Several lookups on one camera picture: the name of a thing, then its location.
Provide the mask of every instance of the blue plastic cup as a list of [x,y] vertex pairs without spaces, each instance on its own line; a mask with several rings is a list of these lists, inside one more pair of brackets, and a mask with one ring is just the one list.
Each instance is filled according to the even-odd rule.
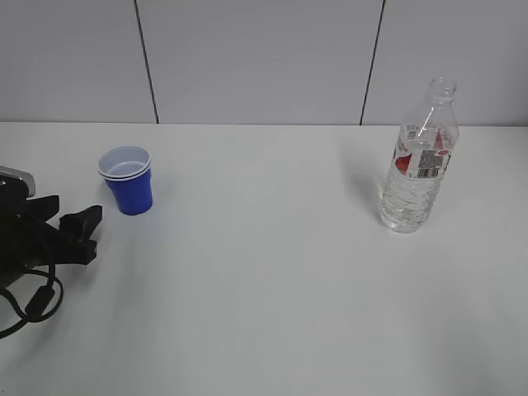
[[152,207],[150,154],[137,146],[121,146],[105,153],[97,170],[112,190],[125,215],[139,215]]

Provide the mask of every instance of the table surface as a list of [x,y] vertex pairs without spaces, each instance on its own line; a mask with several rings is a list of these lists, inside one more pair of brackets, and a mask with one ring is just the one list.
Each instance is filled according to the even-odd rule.
[[[525,396],[528,128],[461,128],[410,235],[377,215],[397,134],[0,124],[0,164],[37,196],[104,206],[97,259],[59,269],[58,314],[0,341],[2,396]],[[152,154],[146,214],[119,213],[97,175],[121,144]]]

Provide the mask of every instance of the black cable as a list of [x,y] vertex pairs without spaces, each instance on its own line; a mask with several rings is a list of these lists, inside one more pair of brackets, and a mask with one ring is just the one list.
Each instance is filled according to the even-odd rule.
[[[4,297],[9,304],[12,306],[13,310],[15,311],[16,315],[21,319],[17,323],[15,323],[13,326],[0,331],[0,339],[8,337],[12,335],[14,332],[17,332],[26,324],[28,323],[39,323],[43,322],[46,319],[51,318],[57,312],[59,309],[59,306],[62,304],[63,297],[64,297],[64,286],[62,282],[57,278],[55,275],[55,262],[53,258],[53,254],[50,250],[50,247],[48,246],[48,243],[45,241],[45,238],[38,232],[38,230],[34,227],[32,221],[33,219],[30,217],[27,217],[23,214],[19,214],[18,217],[20,218],[21,224],[23,224],[27,231],[31,234],[31,237],[33,237],[33,240],[37,243],[37,245],[40,247],[41,252],[41,258],[42,258],[42,264],[47,266],[49,268],[48,272],[40,271],[40,270],[23,270],[21,272],[28,274],[28,275],[36,275],[36,276],[43,276],[47,278],[47,282],[45,286],[41,286],[37,292],[33,295],[33,298],[31,299],[30,303],[26,306],[26,312],[24,312],[20,305],[17,303],[17,299],[15,296],[7,289],[0,289],[0,295]],[[27,313],[28,310],[31,308],[37,308],[39,311],[44,311],[47,305],[50,303],[51,298],[54,295],[54,289],[53,285],[54,283],[57,283],[59,285],[59,299],[57,300],[57,303],[55,306],[48,311],[48,313],[39,314],[39,315],[29,315]],[[39,299],[42,295],[45,295],[45,297],[49,297],[47,301],[45,300],[44,303],[42,303],[42,299]]]
[[[49,278],[49,274],[47,272],[40,271],[40,270],[27,270],[27,271],[24,271],[24,273],[28,275],[37,275],[37,276],[43,276],[45,278]],[[28,317],[21,310],[20,305],[17,303],[17,300],[15,299],[15,297],[9,290],[0,289],[0,295],[7,299],[9,304],[13,307],[13,310],[21,318],[21,320],[13,324],[11,327],[6,328],[5,330],[0,330],[0,339],[11,336],[13,333],[17,332],[18,330],[26,326],[28,323],[44,322],[45,320],[51,318],[59,310],[59,307],[62,304],[63,298],[64,298],[64,286],[63,286],[63,283],[60,281],[60,279],[57,277],[53,278],[52,281],[56,283],[57,285],[59,285],[59,299],[55,303],[54,307],[50,309],[47,313],[39,317],[35,317],[35,318]]]

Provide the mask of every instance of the water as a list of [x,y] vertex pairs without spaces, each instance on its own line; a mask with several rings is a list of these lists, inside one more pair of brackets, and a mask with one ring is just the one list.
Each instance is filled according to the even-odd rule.
[[381,199],[380,215],[384,224],[399,233],[412,233],[431,213],[444,173],[432,179],[404,176],[393,164]]

